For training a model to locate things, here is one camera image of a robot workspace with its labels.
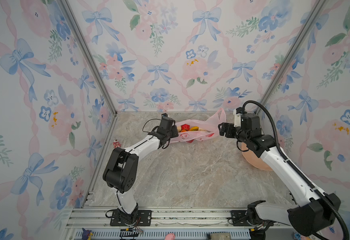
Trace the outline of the pink plastic bag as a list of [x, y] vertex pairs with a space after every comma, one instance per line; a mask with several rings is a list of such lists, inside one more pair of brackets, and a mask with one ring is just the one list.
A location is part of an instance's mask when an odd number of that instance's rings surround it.
[[[220, 136], [218, 125], [226, 122], [227, 116], [223, 108], [220, 108], [213, 116], [208, 118], [206, 121], [201, 120], [185, 120], [176, 123], [178, 127], [179, 136], [170, 140], [170, 143], [187, 142], [192, 143], [193, 141], [203, 142], [212, 138]], [[198, 131], [180, 133], [181, 125], [188, 124], [192, 127], [199, 127]]]

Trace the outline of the peach scalloped plastic bowl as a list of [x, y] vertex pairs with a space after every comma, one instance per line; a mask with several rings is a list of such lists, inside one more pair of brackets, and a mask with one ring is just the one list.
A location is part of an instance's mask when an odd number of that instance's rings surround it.
[[258, 158], [254, 152], [250, 151], [245, 143], [242, 143], [241, 150], [245, 160], [253, 167], [263, 171], [273, 171], [269, 165], [267, 165], [262, 159]]

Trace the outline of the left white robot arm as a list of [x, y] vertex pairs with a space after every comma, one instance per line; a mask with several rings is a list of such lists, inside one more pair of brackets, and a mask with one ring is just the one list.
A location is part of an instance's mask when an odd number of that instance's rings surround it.
[[111, 225], [133, 225], [138, 220], [138, 203], [131, 188], [136, 181], [139, 161], [158, 149], [166, 149], [170, 140], [179, 136], [176, 121], [162, 114], [160, 124], [138, 143], [122, 149], [115, 148], [105, 167], [102, 179], [115, 193], [117, 209], [112, 211]]

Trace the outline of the fake yellow banana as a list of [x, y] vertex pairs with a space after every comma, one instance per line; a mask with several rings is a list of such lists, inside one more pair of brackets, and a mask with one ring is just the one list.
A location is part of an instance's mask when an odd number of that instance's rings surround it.
[[190, 132], [198, 131], [200, 128], [199, 127], [192, 127], [190, 128]]

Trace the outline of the small red white figurine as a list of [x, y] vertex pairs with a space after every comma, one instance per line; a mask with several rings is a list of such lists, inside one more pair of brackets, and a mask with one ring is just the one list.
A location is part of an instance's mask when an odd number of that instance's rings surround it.
[[118, 140], [114, 140], [114, 141], [113, 141], [113, 147], [114, 147], [114, 148], [121, 148], [120, 142], [119, 142]]

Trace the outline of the pink toy at front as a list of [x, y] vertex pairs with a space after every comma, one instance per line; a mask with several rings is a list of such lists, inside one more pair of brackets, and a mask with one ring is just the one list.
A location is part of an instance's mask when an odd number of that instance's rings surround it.
[[176, 236], [174, 233], [169, 233], [165, 236], [164, 240], [175, 240]]

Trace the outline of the grey box at front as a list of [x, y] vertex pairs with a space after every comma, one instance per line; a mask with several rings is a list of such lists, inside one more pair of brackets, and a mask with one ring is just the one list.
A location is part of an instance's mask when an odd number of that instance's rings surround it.
[[208, 234], [208, 240], [231, 240], [230, 233], [210, 233]]

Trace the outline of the colourful toy front right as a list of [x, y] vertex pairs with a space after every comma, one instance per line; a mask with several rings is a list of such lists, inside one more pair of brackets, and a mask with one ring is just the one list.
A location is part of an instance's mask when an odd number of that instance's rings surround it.
[[299, 233], [294, 233], [294, 240], [312, 240], [309, 237], [305, 237]]

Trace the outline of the purple toy at front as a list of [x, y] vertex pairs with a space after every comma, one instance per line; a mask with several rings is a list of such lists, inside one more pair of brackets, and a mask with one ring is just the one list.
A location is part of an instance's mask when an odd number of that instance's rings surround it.
[[81, 240], [91, 240], [92, 236], [93, 236], [92, 230], [86, 230], [85, 228], [82, 228]]

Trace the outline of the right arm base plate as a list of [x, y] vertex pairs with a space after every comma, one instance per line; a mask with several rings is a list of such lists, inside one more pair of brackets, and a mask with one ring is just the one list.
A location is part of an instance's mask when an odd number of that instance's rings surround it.
[[254, 217], [247, 214], [247, 210], [232, 210], [231, 217], [228, 218], [228, 224], [235, 227], [265, 227], [270, 220], [261, 220], [259, 217]]

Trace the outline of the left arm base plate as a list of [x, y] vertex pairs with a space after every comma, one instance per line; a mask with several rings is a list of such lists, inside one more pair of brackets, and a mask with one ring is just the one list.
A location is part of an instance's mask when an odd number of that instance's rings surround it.
[[135, 210], [131, 215], [124, 213], [117, 209], [112, 211], [110, 217], [110, 226], [112, 227], [127, 227], [127, 226], [138, 226], [138, 227], [149, 227], [152, 220], [151, 210]]

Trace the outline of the aluminium rail frame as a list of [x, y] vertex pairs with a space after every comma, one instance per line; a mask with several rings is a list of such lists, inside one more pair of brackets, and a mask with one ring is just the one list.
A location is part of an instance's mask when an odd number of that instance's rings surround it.
[[137, 226], [112, 226], [112, 207], [74, 209], [68, 219], [62, 240], [80, 240], [85, 230], [92, 240], [163, 240], [174, 234], [177, 240], [212, 240], [214, 234], [226, 234], [232, 240], [297, 240], [292, 227], [275, 223], [256, 236], [252, 226], [241, 222], [231, 224], [233, 209], [229, 208], [149, 208], [149, 217]]

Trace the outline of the right aluminium corner post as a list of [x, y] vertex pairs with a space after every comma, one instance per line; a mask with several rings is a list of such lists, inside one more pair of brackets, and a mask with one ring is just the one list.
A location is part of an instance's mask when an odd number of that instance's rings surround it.
[[277, 88], [277, 85], [282, 80], [284, 74], [287, 72], [290, 64], [295, 59], [295, 56], [298, 54], [303, 42], [306, 40], [306, 38], [309, 36], [312, 28], [314, 27], [316, 21], [321, 16], [326, 4], [328, 1], [326, 0], [318, 0], [314, 1], [314, 5], [309, 12], [306, 22], [302, 25], [300, 28], [295, 41], [292, 43], [291, 47], [289, 48], [289, 51], [287, 52], [284, 61], [281, 64], [281, 67], [279, 70], [277, 70], [274, 78], [272, 79], [270, 85], [265, 91], [265, 94], [261, 98], [260, 103], [262, 105], [266, 105], [269, 98], [273, 94], [274, 90]]

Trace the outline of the aluminium corner post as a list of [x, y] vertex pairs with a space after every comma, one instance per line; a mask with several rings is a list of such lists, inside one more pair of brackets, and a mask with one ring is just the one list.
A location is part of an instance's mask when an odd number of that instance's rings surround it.
[[261, 98], [260, 103], [262, 105], [266, 105], [269, 98], [273, 94], [274, 90], [277, 88], [277, 85], [282, 80], [284, 74], [287, 72], [290, 64], [295, 59], [295, 56], [298, 54], [303, 42], [306, 40], [306, 38], [309, 36], [312, 28], [314, 27], [316, 21], [321, 16], [326, 4], [328, 1], [326, 0], [318, 0], [314, 1], [314, 5], [309, 12], [306, 22], [302, 25], [300, 28], [295, 41], [292, 43], [291, 47], [289, 48], [289, 51], [287, 52], [284, 61], [281, 64], [281, 67], [279, 70], [277, 70], [274, 78], [272, 79], [270, 85], [265, 91], [265, 94]]
[[80, 26], [79, 26], [77, 19], [72, 11], [72, 8], [69, 4], [69, 1], [58, 0], [57, 3], [59, 5], [59, 7], [61, 8], [63, 15], [66, 17], [69, 27], [73, 31], [73, 35], [75, 36], [75, 38], [77, 40], [78, 46], [79, 46], [81, 52], [83, 53], [85, 61], [88, 63], [89, 69], [90, 69], [91, 73], [93, 74], [96, 83], [100, 87], [100, 91], [105, 98], [105, 103], [109, 107], [112, 116], [116, 117], [117, 111], [115, 109], [115, 106], [112, 103], [109, 92], [107, 91], [106, 84], [102, 80], [100, 73], [99, 73], [99, 70], [95, 65], [95, 61], [92, 57], [91, 51], [88, 47], [88, 44], [86, 43], [83, 32], [80, 29]]

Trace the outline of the left aluminium corner post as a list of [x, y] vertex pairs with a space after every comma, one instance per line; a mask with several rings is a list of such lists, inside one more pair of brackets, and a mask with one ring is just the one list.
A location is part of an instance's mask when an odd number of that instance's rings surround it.
[[115, 109], [115, 106], [112, 103], [109, 92], [107, 91], [106, 84], [102, 80], [100, 73], [99, 73], [99, 70], [95, 65], [95, 61], [92, 57], [91, 51], [88, 47], [88, 44], [86, 43], [83, 32], [80, 29], [80, 26], [79, 26], [77, 19], [72, 11], [72, 8], [69, 4], [69, 1], [58, 0], [57, 3], [59, 5], [59, 7], [61, 8], [63, 15], [66, 17], [69, 27], [73, 31], [73, 35], [75, 36], [75, 38], [77, 40], [78, 46], [79, 46], [81, 52], [83, 53], [85, 61], [88, 63], [89, 69], [90, 69], [91, 73], [93, 74], [96, 83], [100, 87], [100, 91], [105, 98], [105, 103], [109, 107], [112, 116], [116, 117], [117, 111]]

